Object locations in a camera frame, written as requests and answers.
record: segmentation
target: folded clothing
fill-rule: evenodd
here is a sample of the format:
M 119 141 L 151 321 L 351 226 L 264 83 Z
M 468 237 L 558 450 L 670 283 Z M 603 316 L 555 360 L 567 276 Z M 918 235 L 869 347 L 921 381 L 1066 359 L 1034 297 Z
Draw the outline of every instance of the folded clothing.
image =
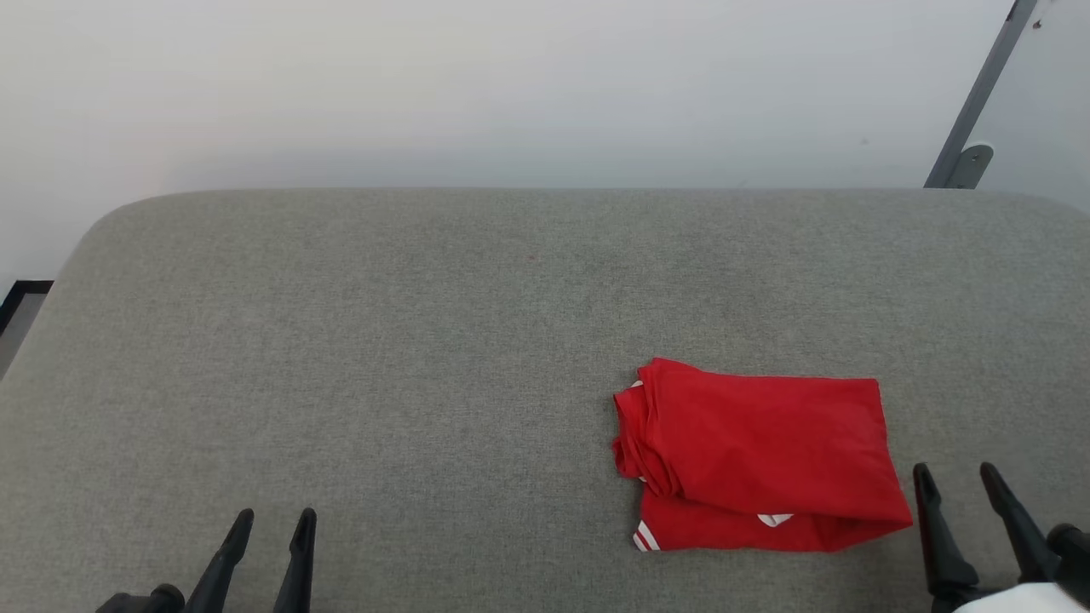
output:
M 837 551 L 912 525 L 877 382 L 736 376 L 655 358 L 617 394 L 641 550 Z

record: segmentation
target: gray tablecloth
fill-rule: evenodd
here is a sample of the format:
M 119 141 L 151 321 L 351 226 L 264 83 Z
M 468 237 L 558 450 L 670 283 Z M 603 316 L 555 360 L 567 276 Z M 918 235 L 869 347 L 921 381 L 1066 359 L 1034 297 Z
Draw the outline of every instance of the gray tablecloth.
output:
M 653 356 L 879 378 L 984 582 L 977 477 L 1090 527 L 1090 218 L 970 191 L 239 191 L 85 237 L 0 382 L 0 610 L 193 588 L 269 610 L 923 611 L 917 530 L 836 555 L 640 553 L 610 395 Z

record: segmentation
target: black border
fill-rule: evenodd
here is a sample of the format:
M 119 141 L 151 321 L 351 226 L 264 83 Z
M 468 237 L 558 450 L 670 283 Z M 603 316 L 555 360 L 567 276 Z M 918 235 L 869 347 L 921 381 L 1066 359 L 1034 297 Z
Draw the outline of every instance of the black border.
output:
M 11 291 L 8 292 L 8 298 L 4 298 L 3 304 L 0 304 L 0 334 L 3 334 L 8 324 L 11 323 L 11 318 L 15 316 L 15 310 L 23 302 L 24 296 L 27 293 L 49 293 L 51 287 L 53 287 L 53 281 L 15 281 L 15 285 L 11 286 Z

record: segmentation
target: folded red shirt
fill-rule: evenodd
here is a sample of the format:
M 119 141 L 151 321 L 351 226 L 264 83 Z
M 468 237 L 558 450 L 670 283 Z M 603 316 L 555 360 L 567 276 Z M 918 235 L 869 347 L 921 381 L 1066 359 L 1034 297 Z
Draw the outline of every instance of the folded red shirt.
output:
M 876 381 L 639 373 L 614 456 L 645 481 L 640 549 L 837 551 L 912 525 Z

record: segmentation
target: gray floor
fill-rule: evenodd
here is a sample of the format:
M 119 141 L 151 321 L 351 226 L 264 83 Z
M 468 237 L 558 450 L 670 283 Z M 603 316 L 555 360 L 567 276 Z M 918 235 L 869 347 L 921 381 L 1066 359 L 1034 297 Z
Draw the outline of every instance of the gray floor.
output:
M 38 315 L 38 310 L 41 309 L 41 303 L 45 300 L 46 295 L 44 293 L 24 296 L 23 301 L 19 303 L 19 309 L 15 310 L 15 315 L 8 323 L 8 327 L 4 328 L 3 333 L 0 333 L 0 378 L 8 372 L 11 361 L 15 359 L 15 352 L 23 344 L 26 333 L 31 330 L 31 324 L 34 323 L 34 317 Z

